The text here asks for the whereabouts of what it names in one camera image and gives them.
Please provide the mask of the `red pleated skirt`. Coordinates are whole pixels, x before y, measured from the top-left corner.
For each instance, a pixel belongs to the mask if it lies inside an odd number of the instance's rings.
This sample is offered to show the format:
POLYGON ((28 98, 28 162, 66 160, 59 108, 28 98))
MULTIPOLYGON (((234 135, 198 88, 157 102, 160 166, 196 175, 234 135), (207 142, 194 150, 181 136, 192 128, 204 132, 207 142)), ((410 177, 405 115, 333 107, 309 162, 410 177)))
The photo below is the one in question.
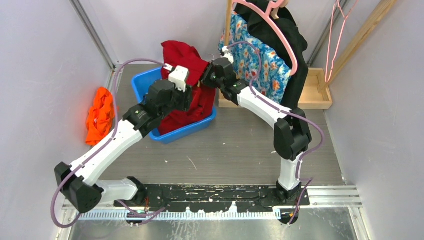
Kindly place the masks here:
POLYGON ((216 90, 200 83, 208 62, 200 57, 195 47, 185 42, 167 40, 161 43, 164 63, 181 66, 189 71, 186 83, 192 86, 192 101, 188 111, 174 110, 158 127, 161 135, 199 122, 212 114, 216 90))

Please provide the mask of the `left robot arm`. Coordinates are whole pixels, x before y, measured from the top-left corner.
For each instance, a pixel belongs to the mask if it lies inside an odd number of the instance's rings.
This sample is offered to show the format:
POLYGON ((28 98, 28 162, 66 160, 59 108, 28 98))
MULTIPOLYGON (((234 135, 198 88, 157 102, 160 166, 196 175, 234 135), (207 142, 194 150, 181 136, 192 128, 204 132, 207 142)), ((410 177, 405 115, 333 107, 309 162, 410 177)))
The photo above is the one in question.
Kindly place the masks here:
POLYGON ((141 206, 147 192, 135 177, 101 180, 100 176, 128 148, 158 128, 172 111, 188 110, 192 99, 189 84, 169 79, 155 81, 144 102, 131 107, 98 145, 71 164, 60 162, 54 168, 59 191, 81 214, 110 201, 141 206))

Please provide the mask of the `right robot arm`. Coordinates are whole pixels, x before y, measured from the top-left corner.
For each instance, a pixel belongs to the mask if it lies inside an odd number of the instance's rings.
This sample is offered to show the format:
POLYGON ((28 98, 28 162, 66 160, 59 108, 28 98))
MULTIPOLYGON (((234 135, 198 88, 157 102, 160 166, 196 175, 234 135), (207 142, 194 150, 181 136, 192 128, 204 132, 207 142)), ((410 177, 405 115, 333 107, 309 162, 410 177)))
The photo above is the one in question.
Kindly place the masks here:
POLYGON ((281 158, 276 197, 281 204, 291 205, 301 193, 301 158, 312 141, 304 111, 285 108, 251 87, 248 81, 238 79, 233 65, 224 57, 208 63, 200 81, 219 89, 225 99, 254 113, 273 129, 273 147, 281 158))

